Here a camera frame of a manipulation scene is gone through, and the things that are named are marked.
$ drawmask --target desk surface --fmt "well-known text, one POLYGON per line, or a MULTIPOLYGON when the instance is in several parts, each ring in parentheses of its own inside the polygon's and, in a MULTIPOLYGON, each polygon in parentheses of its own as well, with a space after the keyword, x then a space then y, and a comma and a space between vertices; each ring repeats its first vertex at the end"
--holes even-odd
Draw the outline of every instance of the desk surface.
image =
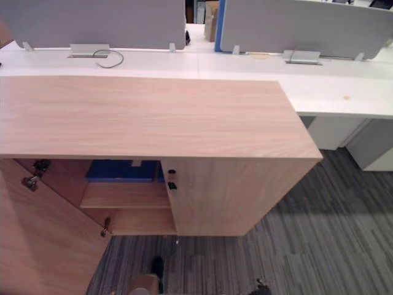
POLYGON ((1 157, 321 158, 277 82, 68 76, 0 83, 1 157))
MULTIPOLYGON (((323 66, 287 65, 279 55, 215 53, 203 25, 187 25, 191 45, 176 53, 121 50, 122 65, 101 69, 92 58, 67 58, 69 49, 0 50, 4 76, 117 76, 278 81, 295 110, 309 116, 393 118, 393 45, 373 60, 323 58, 323 66)), ((117 56, 102 61, 111 64, 117 56)))

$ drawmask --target black cable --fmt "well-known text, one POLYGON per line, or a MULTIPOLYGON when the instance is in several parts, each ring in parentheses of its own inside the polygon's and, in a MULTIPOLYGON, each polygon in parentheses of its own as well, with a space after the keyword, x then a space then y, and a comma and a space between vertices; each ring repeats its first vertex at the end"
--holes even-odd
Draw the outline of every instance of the black cable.
POLYGON ((109 49, 98 49, 98 50, 94 51, 92 57, 95 57, 96 53, 101 52, 101 51, 113 52, 113 53, 116 53, 116 54, 120 55, 121 58, 122 58, 122 60, 120 60, 118 63, 116 63, 116 64, 114 64, 114 65, 112 65, 112 66, 103 66, 103 65, 101 65, 101 64, 99 64, 99 63, 96 63, 96 65, 100 66, 101 68, 104 68, 104 69, 111 69, 111 68, 114 68, 115 66, 121 65, 121 64, 123 63, 123 61, 124 61, 124 56, 123 56, 119 51, 116 51, 116 50, 109 50, 109 49))

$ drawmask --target black shoe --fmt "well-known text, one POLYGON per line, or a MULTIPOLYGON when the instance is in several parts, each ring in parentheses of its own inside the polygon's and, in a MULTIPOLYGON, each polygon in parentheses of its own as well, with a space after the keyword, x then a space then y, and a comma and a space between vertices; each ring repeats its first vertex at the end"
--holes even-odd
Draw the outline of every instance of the black shoe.
POLYGON ((164 287, 162 285, 162 278, 164 276, 164 260, 160 256, 157 256, 153 259, 150 272, 154 273, 160 279, 158 282, 158 292, 163 294, 164 287))
POLYGON ((164 260, 160 256, 157 256, 153 259, 150 272, 156 274, 158 278, 162 280, 164 276, 164 260))

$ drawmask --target blue storage box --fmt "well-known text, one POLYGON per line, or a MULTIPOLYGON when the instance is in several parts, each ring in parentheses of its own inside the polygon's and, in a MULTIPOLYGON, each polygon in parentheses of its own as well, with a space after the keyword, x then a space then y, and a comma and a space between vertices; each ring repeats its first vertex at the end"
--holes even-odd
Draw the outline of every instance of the blue storage box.
POLYGON ((154 180, 159 161, 142 161, 137 167, 132 163, 132 160, 94 160, 86 178, 92 183, 149 183, 154 180))

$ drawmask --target cabinet top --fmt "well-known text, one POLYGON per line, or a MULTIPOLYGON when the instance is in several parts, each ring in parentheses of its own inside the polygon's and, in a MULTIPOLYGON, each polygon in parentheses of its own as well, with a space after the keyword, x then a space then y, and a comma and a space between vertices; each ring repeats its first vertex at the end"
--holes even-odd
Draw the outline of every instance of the cabinet top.
POLYGON ((138 156, 322 158, 273 81, 0 80, 0 157, 138 156))

